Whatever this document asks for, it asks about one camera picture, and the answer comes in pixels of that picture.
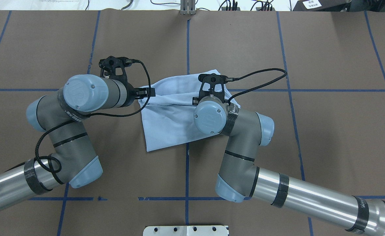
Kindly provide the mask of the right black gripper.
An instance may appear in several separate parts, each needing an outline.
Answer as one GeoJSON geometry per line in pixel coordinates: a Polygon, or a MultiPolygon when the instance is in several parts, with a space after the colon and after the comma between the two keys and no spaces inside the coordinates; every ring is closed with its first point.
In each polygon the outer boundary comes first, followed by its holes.
{"type": "Polygon", "coordinates": [[[193,98],[192,98],[193,106],[198,106],[200,100],[201,100],[201,99],[200,99],[199,97],[193,97],[193,98]]]}

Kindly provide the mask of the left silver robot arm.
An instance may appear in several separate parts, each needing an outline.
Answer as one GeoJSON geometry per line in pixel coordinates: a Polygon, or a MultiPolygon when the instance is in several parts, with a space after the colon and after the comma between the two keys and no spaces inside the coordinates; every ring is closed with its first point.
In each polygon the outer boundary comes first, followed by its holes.
{"type": "Polygon", "coordinates": [[[97,110],[154,96],[151,85],[133,88],[125,79],[81,74],[31,103],[27,120],[43,135],[31,159],[0,174],[0,211],[62,184],[80,188],[100,178],[103,169],[83,121],[97,110]]]}

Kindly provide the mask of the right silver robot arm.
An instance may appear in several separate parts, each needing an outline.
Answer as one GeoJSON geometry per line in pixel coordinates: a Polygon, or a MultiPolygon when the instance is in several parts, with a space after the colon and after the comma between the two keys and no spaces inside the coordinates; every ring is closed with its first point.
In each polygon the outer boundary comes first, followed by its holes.
{"type": "MultiPolygon", "coordinates": [[[[271,143],[255,164],[348,195],[385,198],[385,94],[255,93],[242,108],[271,117],[271,143]]],[[[193,201],[191,224],[228,225],[233,236],[350,236],[342,227],[252,198],[193,201]]]]}

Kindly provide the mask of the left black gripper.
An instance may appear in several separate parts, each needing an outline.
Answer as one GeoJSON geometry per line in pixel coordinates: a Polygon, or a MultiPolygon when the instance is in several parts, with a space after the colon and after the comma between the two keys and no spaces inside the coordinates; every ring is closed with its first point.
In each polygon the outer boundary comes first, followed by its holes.
{"type": "Polygon", "coordinates": [[[130,83],[124,82],[124,86],[127,92],[124,107],[130,106],[134,102],[136,97],[137,98],[155,97],[155,88],[138,88],[136,92],[136,89],[130,83]]]}

